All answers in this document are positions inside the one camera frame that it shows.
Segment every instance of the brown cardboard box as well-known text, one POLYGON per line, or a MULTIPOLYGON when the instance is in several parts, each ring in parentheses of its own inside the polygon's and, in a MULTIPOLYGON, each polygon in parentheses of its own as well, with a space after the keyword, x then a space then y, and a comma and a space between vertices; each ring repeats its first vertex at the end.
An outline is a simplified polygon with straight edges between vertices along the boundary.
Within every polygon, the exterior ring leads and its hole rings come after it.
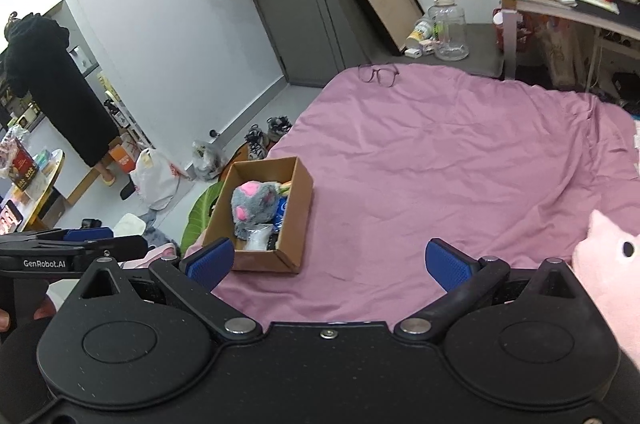
POLYGON ((229 238, 236 248, 233 270, 300 272, 313 186, 311 175, 297 157, 236 162, 231 166, 213 210, 204 245, 209 245, 217 238, 229 238), (234 235, 231 195, 236 187, 251 180, 282 183, 291 181, 287 210, 275 251, 242 250, 244 240, 234 235))

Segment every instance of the finger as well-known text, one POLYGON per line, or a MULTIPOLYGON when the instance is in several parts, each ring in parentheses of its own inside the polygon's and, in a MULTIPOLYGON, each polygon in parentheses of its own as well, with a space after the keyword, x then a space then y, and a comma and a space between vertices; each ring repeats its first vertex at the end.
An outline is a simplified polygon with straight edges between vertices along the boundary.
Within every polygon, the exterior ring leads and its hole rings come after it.
POLYGON ((11 326, 11 320, 9 319, 9 314, 5 311, 0 310, 0 332, 6 332, 11 326))
POLYGON ((53 304, 53 301, 46 296, 40 308, 36 310, 36 313, 33 314, 33 319, 42 319, 43 317, 50 317, 51 315, 56 314, 56 306, 53 304))

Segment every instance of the door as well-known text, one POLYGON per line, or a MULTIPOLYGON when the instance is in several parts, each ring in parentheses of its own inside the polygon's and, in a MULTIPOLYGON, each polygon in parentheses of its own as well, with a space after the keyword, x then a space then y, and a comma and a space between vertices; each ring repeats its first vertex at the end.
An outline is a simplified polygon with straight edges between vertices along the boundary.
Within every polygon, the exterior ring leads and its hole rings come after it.
POLYGON ((292 84, 324 86, 366 61, 337 0, 254 0, 292 84))

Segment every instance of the blue gripper pad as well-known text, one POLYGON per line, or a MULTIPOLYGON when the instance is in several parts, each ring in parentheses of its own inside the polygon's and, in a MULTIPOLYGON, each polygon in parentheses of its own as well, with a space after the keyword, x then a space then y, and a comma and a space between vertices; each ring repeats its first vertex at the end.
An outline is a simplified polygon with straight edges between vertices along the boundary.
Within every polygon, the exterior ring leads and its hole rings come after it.
POLYGON ((207 291, 212 291, 231 272, 235 254, 231 240, 219 238, 180 261, 180 270, 207 291))
POLYGON ((427 244, 425 262, 431 277, 447 292, 462 285, 480 270, 478 261, 440 238, 434 238, 427 244))
POLYGON ((109 238, 113 238, 113 230, 109 227, 98 227, 96 229, 70 229, 62 241, 89 241, 109 238))

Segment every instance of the plush toy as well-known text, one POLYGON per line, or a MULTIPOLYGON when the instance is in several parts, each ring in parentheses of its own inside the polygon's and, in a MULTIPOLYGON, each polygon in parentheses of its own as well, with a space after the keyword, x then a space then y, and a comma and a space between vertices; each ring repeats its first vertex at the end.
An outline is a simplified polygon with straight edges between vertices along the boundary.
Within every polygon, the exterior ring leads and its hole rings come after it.
POLYGON ((231 196, 231 211, 236 224, 236 236, 247 238, 246 228, 273 221, 280 201, 278 182, 246 182, 236 187, 231 196))
POLYGON ((613 331, 640 366, 640 236, 627 234, 593 211, 587 238, 575 247, 573 267, 613 331))

